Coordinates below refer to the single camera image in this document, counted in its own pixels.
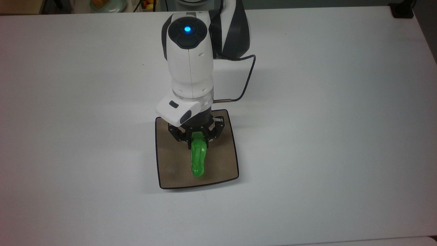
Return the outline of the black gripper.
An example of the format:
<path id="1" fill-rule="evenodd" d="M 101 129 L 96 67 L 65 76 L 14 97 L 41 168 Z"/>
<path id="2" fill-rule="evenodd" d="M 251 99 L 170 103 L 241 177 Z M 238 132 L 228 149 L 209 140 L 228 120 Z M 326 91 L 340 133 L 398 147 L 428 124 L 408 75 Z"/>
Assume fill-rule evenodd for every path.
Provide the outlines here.
<path id="1" fill-rule="evenodd" d="M 225 118 L 213 117 L 211 112 L 210 109 L 203 111 L 179 127 L 168 124 L 168 131 L 177 142 L 186 143 L 189 150 L 192 149 L 192 132 L 202 132 L 206 147 L 209 148 L 209 142 L 219 138 L 225 127 Z"/>

